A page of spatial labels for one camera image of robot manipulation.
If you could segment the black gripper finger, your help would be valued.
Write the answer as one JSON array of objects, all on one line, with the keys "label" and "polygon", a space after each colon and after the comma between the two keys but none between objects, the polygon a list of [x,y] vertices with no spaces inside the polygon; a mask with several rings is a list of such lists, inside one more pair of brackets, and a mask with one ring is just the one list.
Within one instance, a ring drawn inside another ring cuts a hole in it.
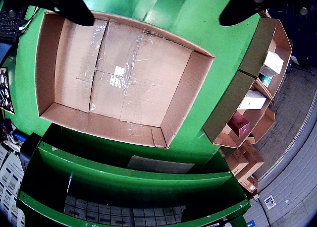
[{"label": "black gripper finger", "polygon": [[81,26],[92,26],[94,16],[83,0],[4,0],[7,10],[18,13],[24,6],[37,6],[56,12]]},{"label": "black gripper finger", "polygon": [[317,10],[317,0],[230,0],[219,16],[222,26],[236,25],[263,10],[293,5],[301,15]]}]

